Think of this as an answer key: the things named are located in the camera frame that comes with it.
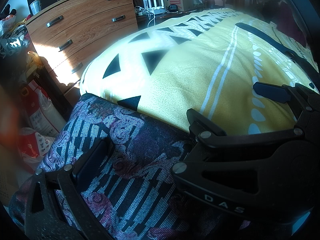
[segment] table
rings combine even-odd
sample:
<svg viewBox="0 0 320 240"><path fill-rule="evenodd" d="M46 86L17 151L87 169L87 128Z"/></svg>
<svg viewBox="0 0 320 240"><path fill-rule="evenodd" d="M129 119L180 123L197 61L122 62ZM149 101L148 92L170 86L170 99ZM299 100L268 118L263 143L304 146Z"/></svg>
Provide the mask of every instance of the table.
<svg viewBox="0 0 320 240"><path fill-rule="evenodd" d="M183 12L156 14L155 21L156 21L156 24L159 24L170 18L178 18L193 12L200 12L202 11L202 9L203 8L196 8L194 10L183 11ZM146 16L137 16L137 23L138 23L139 30L147 28L147 24L149 21L150 20Z"/></svg>

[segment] white stripe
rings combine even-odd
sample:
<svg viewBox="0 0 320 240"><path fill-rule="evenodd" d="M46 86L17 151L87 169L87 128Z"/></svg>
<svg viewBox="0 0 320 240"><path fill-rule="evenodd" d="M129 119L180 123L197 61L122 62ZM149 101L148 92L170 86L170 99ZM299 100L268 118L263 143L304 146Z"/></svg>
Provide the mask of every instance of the white stripe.
<svg viewBox="0 0 320 240"><path fill-rule="evenodd" d="M116 183L113 185L112 189L110 190L109 194L108 194L108 198L111 197L112 193L114 192L114 190L116 189L116 187L118 186L118 184L120 183L121 181L121 177L116 181Z"/></svg>
<svg viewBox="0 0 320 240"><path fill-rule="evenodd" d="M218 87L218 90L217 90L217 93L214 97L214 101L213 101L213 104L212 104L212 107L210 109L210 112L209 112L209 116L208 116L208 119L210 120L213 116L213 113L217 107L217 103L218 103L218 100L219 100L219 97L220 97L220 93L221 93L221 90L222 90L222 87L223 87L223 83L224 83L224 80L227 76L227 73L228 73L228 70L230 69L230 66L231 66L231 63L232 63L232 60L233 60L233 55L235 53L235 50L236 50L236 47L237 47L237 32L238 32L238 27L237 27L237 30L236 30L236 33L235 33L235 44L234 44L234 47L233 47L233 50L232 50L232 53L231 53L231 56L230 56L230 59L229 59L229 62L228 62L228 66L227 68L225 69L225 71L223 72L223 75L222 75L222 78L220 80L220 84L219 84L219 87Z"/></svg>
<svg viewBox="0 0 320 240"><path fill-rule="evenodd" d="M151 217L145 223L146 228L138 236L137 240L141 240L144 237L144 235L148 232L148 230L150 228L154 227L156 223L158 223L159 219L162 217L162 215L166 211L165 206L168 204L168 200L171 197L171 194L172 194L173 190L175 189L175 187L176 187L175 185L172 185L172 187L170 188L170 190L167 193L167 195L165 196L165 198L162 199L161 201L159 201L159 203L157 204L156 208L154 209Z"/></svg>
<svg viewBox="0 0 320 240"><path fill-rule="evenodd" d="M108 171L108 172L102 171L100 177L97 178L97 181L100 181L100 179L103 177L103 175L108 174L108 173L109 173L109 171ZM104 194L104 191L106 190L107 186L109 185L110 180L113 178L113 176L114 176L115 174L116 174L116 173L115 173L114 170L111 170L111 171L110 171L108 181L103 185L102 188L100 188L100 189L97 191L97 193L102 193L102 194Z"/></svg>
<svg viewBox="0 0 320 240"><path fill-rule="evenodd" d="M160 228L171 228L175 221L177 220L178 216L175 212L171 211L166 219L162 222Z"/></svg>
<svg viewBox="0 0 320 240"><path fill-rule="evenodd" d="M119 228L123 228L123 227L126 225L126 223L127 223L126 220L128 220L128 219L132 216L133 212L135 211L135 209L136 209L137 206L139 205L141 199L143 198L143 196L145 195L145 193L146 193L146 191L147 191L147 189L148 189L148 186L149 186L149 184L150 184L149 179L152 179L152 177L154 176L154 174L156 173L157 170L158 170L158 168L149 171L149 173L148 173L147 177L145 178L143 184L140 186L140 190L139 190L137 196L136 196L135 199L132 201L130 207L127 209L125 215L123 216L122 221L121 221L121 223L120 223L120 225L119 225ZM159 182L158 185L156 186L156 188L155 188L156 192L158 191L158 189L159 189L159 187L161 186L161 184L162 184L162 183ZM146 204L146 201L147 201L148 198L150 197L150 194L151 194L152 190L153 190L153 189L151 189L151 191L150 191L150 193L149 193L148 197L146 198L146 200L145 200L145 202L144 202L143 205ZM153 199L151 199L150 201L153 202L153 201L156 199L157 196L158 196L158 194L156 194L156 196L155 196Z"/></svg>
<svg viewBox="0 0 320 240"><path fill-rule="evenodd" d="M120 199L118 200L117 204L114 206L114 209L117 210L118 207L120 206L120 204L122 203L123 199L126 197L129 188L131 187L132 183L134 182L134 179L130 179L129 183L127 184L127 186L125 187L125 189L123 190L123 194L121 195Z"/></svg>
<svg viewBox="0 0 320 240"><path fill-rule="evenodd" d="M83 154L82 147L83 147L85 138L88 136L89 126L90 125L88 122L84 122L84 125L82 127L82 131L80 134L81 143L80 143L79 149L77 150L77 153L76 153L76 159L79 159L80 156Z"/></svg>
<svg viewBox="0 0 320 240"><path fill-rule="evenodd" d="M224 62L226 61L227 55L228 55L228 53L229 53L229 50L230 50L230 48L231 48L231 46L232 46L232 44L233 44L233 33L235 32L235 29L236 29L236 28L238 28L238 27L235 26L235 28L233 29L232 34L231 34L230 44L229 44L226 52L224 53L224 56L223 56L223 58L222 58L222 61L221 61L220 65L216 68L216 70L215 70L215 72L214 72L214 74L213 74L213 76L212 76L211 82L210 82L209 87L208 87L208 90L207 90L207 94L206 94L206 96L205 96L205 98L204 98L203 104L202 104L201 109L200 109L200 113L201 113L201 114L203 114L204 109L205 109L205 107L207 106L207 103L208 103L208 100L209 100L209 98L210 98L210 94L211 94L211 90L212 90L212 87L213 87L213 85L214 85L214 82L215 82L215 80L216 80L216 78L217 78L217 75L218 75L221 67L223 66Z"/></svg>

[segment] drawer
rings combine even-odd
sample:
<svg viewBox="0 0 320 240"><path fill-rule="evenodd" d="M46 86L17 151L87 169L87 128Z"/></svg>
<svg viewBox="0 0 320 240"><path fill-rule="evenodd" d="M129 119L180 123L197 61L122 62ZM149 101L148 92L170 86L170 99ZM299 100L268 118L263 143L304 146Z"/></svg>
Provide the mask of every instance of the drawer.
<svg viewBox="0 0 320 240"><path fill-rule="evenodd" d="M116 41L138 31L137 24L118 29L85 46L50 72L59 89L64 93L79 79L89 63Z"/></svg>
<svg viewBox="0 0 320 240"><path fill-rule="evenodd" d="M113 18L124 15L125 18L112 21ZM50 72L61 62L75 54L90 43L125 26L136 23L132 4L124 5L109 11L91 16L54 36L42 46L35 45L39 56L47 60Z"/></svg>
<svg viewBox="0 0 320 240"><path fill-rule="evenodd" d="M132 4L132 0L61 0L48 6L27 22L34 45L40 46L66 28L95 14ZM50 27L47 23L57 20Z"/></svg>
<svg viewBox="0 0 320 240"><path fill-rule="evenodd" d="M80 95L80 80L73 85L73 87L68 90L64 94L64 97L67 99L67 101L70 103L72 107L76 105L76 103L79 101L81 95Z"/></svg>

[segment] black triangle pattern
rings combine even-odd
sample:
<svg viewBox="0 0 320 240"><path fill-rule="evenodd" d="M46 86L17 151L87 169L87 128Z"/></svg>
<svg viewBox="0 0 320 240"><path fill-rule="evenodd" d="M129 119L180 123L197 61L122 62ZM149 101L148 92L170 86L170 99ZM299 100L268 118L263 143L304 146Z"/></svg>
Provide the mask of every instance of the black triangle pattern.
<svg viewBox="0 0 320 240"><path fill-rule="evenodd" d="M162 28L162 29L157 29L157 31L165 31L165 32L172 32L172 33L174 33L174 31L173 30L171 30L170 28Z"/></svg>
<svg viewBox="0 0 320 240"><path fill-rule="evenodd" d="M160 60L163 58L163 56L167 52L168 52L168 49L161 49L161 50L154 50L154 51L141 53L150 75L156 69Z"/></svg>
<svg viewBox="0 0 320 240"><path fill-rule="evenodd" d="M103 75L103 78L105 77L108 77L114 73L117 73L121 71L120 69L120 64L119 64L119 54L117 54L117 56L115 56L113 58L113 60L110 62L110 64L108 65L104 75Z"/></svg>
<svg viewBox="0 0 320 240"><path fill-rule="evenodd" d="M191 31L195 36L199 36L202 32L194 30L194 29L188 29L189 31Z"/></svg>
<svg viewBox="0 0 320 240"><path fill-rule="evenodd" d="M126 99L119 100L117 103L119 106L123 106L131 110L137 111L140 98L141 96L126 98Z"/></svg>
<svg viewBox="0 0 320 240"><path fill-rule="evenodd" d="M206 31L208 31L208 30L210 30L210 29L208 29L208 28L204 28L203 26L201 26L201 25L199 25L201 28L203 28L204 30L206 30Z"/></svg>
<svg viewBox="0 0 320 240"><path fill-rule="evenodd" d="M182 26L188 26L188 25L186 25L186 24L184 24L184 23L180 23L179 25L176 25L177 27L182 27Z"/></svg>
<svg viewBox="0 0 320 240"><path fill-rule="evenodd" d="M148 35L148 33L145 32L145 33L141 33L140 35L134 37L128 43L133 42L133 41L147 40L147 39L150 39L150 36Z"/></svg>
<svg viewBox="0 0 320 240"><path fill-rule="evenodd" d="M182 37L176 37L176 36L170 36L178 45L180 45L181 43L184 43L185 41L191 41L189 39L186 38L182 38Z"/></svg>

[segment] plastic bag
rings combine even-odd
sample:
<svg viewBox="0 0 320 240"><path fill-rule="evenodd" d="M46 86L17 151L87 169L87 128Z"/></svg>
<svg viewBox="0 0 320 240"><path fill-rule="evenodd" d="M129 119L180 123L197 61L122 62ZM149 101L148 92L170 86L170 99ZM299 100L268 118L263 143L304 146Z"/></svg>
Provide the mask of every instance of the plastic bag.
<svg viewBox="0 0 320 240"><path fill-rule="evenodd" d="M18 138L18 150L24 160L33 170L50 150L55 138L43 136L31 128L21 128Z"/></svg>
<svg viewBox="0 0 320 240"><path fill-rule="evenodd" d="M21 100L30 127L44 136L57 137L66 121L44 89L33 80L21 90Z"/></svg>
<svg viewBox="0 0 320 240"><path fill-rule="evenodd" d="M6 32L12 29L15 21L16 17L12 14L8 15L6 18L0 21L0 39Z"/></svg>

